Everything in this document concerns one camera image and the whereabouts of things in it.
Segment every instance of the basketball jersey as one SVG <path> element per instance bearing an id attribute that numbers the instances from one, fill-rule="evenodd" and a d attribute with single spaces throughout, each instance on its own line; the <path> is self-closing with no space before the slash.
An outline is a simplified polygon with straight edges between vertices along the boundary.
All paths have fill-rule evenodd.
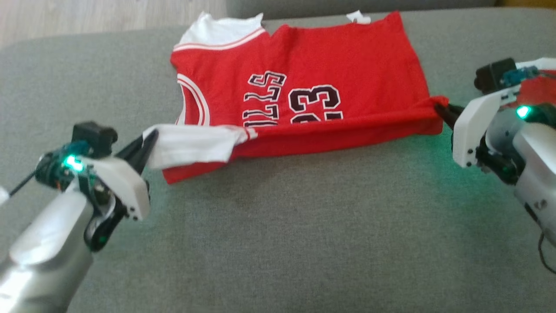
<path id="1" fill-rule="evenodd" d="M 169 183 L 240 157 L 317 153 L 441 132 L 433 107 L 448 100 L 429 96 L 398 12 L 369 25 L 283 25 L 273 35 L 261 20 L 262 14 L 215 20 L 203 13 L 174 47 L 171 63 L 183 94 L 176 125 L 205 131 L 205 137 L 215 128 L 231 135 L 224 157 L 184 161 L 180 153 L 188 154 L 191 144 L 176 147 L 183 150 L 163 171 Z M 178 135 L 170 137 L 177 145 Z"/>

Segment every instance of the striped trim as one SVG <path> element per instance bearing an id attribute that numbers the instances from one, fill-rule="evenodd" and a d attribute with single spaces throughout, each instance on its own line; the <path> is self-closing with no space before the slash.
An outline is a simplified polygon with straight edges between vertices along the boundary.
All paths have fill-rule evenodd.
<path id="1" fill-rule="evenodd" d="M 236 40 L 234 42 L 230 42 L 230 43 L 225 43 L 223 45 L 206 45 L 203 43 L 182 43 L 180 45 L 175 45 L 174 46 L 174 52 L 175 51 L 181 51 L 181 50 L 189 50 L 189 49 L 204 49 L 204 50 L 228 50 L 228 49 L 232 49 L 235 47 L 239 47 L 257 37 L 259 37 L 259 35 L 266 33 L 266 30 L 262 27 L 258 28 L 257 30 L 255 30 L 254 32 L 250 33 L 249 35 L 243 37 L 242 39 Z"/>
<path id="2" fill-rule="evenodd" d="M 199 87 L 189 77 L 183 74 L 177 75 L 177 82 L 178 84 L 187 88 L 195 98 L 195 102 L 197 103 L 197 107 L 199 109 L 199 121 L 197 122 L 197 125 L 209 126 L 210 125 L 209 106 L 207 104 L 205 96 L 201 92 L 201 89 L 199 89 Z"/>

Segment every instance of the wooden floor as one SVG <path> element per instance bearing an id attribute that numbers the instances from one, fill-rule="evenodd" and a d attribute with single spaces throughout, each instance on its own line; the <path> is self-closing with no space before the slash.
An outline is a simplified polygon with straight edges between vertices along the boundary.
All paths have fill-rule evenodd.
<path id="1" fill-rule="evenodd" d="M 188 25 L 226 0 L 0 0 L 0 48 L 38 37 Z"/>

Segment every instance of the gray fabric surface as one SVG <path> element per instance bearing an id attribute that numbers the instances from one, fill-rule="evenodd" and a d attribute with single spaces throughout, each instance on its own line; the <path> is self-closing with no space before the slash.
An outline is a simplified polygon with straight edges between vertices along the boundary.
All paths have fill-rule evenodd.
<path id="1" fill-rule="evenodd" d="M 454 103 L 479 96 L 474 71 L 488 62 L 556 56 L 554 11 L 402 15 L 431 93 Z M 78 121 L 114 126 L 117 148 L 173 122 L 181 94 L 168 59 L 184 30 L 51 38 L 0 52 L 0 182 L 12 187 L 39 155 L 69 141 Z M 149 219 L 121 224 L 70 312 L 556 310 L 556 277 L 535 246 L 539 229 L 495 176 L 458 168 L 449 142 L 446 129 L 240 160 L 172 186 L 148 171 Z M 53 195 L 33 183 L 1 209 L 0 251 Z M 547 258 L 556 265 L 553 251 Z"/>
<path id="2" fill-rule="evenodd" d="M 347 14 L 493 6 L 496 0 L 227 0 L 230 17 L 295 18 Z"/>

